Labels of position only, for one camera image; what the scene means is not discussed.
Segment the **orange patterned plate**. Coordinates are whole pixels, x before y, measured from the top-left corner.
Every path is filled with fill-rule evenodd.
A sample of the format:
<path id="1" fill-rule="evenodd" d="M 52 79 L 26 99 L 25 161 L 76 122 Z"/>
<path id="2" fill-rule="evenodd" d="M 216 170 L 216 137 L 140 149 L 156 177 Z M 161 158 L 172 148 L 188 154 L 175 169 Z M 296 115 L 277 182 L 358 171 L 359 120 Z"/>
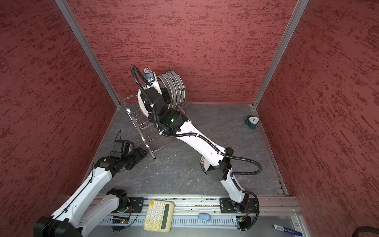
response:
<path id="1" fill-rule="evenodd" d="M 140 110 L 143 113 L 143 115 L 148 118 L 149 117 L 149 112 L 151 112 L 152 107 L 148 103 L 148 101 L 143 100 L 142 96 L 143 96 L 142 91 L 139 89 L 138 92 L 137 92 L 138 105 L 139 105 Z"/>

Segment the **stainless steel dish rack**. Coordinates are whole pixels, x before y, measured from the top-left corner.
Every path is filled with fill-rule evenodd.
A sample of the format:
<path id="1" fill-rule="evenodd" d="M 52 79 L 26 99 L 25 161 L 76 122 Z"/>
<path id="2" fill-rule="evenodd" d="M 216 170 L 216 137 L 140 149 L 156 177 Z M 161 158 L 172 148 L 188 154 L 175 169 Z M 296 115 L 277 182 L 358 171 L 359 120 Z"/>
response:
<path id="1" fill-rule="evenodd" d="M 144 146 L 155 160 L 157 158 L 156 152 L 161 150 L 170 142 L 174 141 L 174 139 L 159 135 L 159 132 L 154 127 L 154 124 L 150 122 L 147 117 L 145 117 L 142 109 L 139 107 L 137 94 L 126 97 L 123 105 L 129 115 L 130 120 L 132 121 L 132 124 L 141 136 L 142 141 L 145 144 Z"/>

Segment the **green rimmed white plate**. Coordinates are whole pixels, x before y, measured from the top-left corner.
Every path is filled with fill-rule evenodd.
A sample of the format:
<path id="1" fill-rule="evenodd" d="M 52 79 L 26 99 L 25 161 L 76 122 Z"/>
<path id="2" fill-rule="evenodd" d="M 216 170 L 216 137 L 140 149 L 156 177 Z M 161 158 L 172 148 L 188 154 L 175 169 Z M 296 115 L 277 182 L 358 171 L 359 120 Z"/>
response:
<path id="1" fill-rule="evenodd" d="M 213 168 L 213 165 L 208 161 L 208 159 L 206 159 L 205 156 L 202 156 L 200 159 L 200 168 L 203 171 L 203 173 L 209 177 L 210 175 L 208 174 L 208 172 L 210 169 Z"/>

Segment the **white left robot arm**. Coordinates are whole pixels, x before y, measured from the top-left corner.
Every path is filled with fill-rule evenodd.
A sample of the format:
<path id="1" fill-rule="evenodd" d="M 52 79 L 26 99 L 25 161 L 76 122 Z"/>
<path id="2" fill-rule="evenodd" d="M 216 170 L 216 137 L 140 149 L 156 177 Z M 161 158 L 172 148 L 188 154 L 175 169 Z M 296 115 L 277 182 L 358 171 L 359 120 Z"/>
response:
<path id="1" fill-rule="evenodd" d="M 108 156 L 93 163 L 81 186 L 50 217 L 34 225 L 35 237 L 86 237 L 112 212 L 131 216 L 133 205 L 125 190 L 113 188 L 91 210 L 88 207 L 103 187 L 121 171 L 131 170 L 148 152 L 128 140 L 114 141 Z"/>

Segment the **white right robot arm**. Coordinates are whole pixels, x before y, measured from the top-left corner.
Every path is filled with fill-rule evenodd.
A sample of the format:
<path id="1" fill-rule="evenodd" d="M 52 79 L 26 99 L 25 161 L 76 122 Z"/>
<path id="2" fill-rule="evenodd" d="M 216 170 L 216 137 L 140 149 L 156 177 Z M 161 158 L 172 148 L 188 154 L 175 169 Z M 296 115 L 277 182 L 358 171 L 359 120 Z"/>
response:
<path id="1" fill-rule="evenodd" d="M 153 87 L 140 87 L 140 107 L 147 110 L 148 119 L 152 122 L 160 135 L 179 139 L 205 159 L 202 165 L 203 172 L 222 183 L 232 203 L 232 208 L 239 213 L 248 209 L 249 195 L 236 179 L 236 175 L 254 175 L 253 172 L 233 171 L 231 160 L 251 163 L 262 167 L 256 161 L 233 155 L 233 150 L 217 145 L 202 134 L 191 121 L 180 111 L 167 107 L 164 97 Z"/>

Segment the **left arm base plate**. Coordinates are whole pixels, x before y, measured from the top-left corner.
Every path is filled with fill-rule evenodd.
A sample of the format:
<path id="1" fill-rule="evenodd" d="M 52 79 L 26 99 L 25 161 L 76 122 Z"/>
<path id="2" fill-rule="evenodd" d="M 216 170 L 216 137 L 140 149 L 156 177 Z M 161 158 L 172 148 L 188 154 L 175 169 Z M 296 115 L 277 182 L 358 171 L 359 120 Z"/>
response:
<path id="1" fill-rule="evenodd" d="M 127 213 L 141 213 L 144 206 L 144 200 L 143 197 L 129 197 L 129 209 L 127 210 Z"/>

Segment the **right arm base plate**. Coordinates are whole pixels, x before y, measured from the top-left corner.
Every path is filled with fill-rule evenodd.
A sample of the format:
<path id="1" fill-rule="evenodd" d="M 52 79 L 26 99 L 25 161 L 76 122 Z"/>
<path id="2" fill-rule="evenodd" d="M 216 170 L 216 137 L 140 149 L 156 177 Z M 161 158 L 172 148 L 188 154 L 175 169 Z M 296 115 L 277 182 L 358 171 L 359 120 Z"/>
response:
<path id="1" fill-rule="evenodd" d="M 258 210 L 258 200 L 256 198 L 247 197 L 243 199 L 242 203 L 232 201 L 230 198 L 220 198 L 221 213 L 253 213 L 256 214 Z"/>

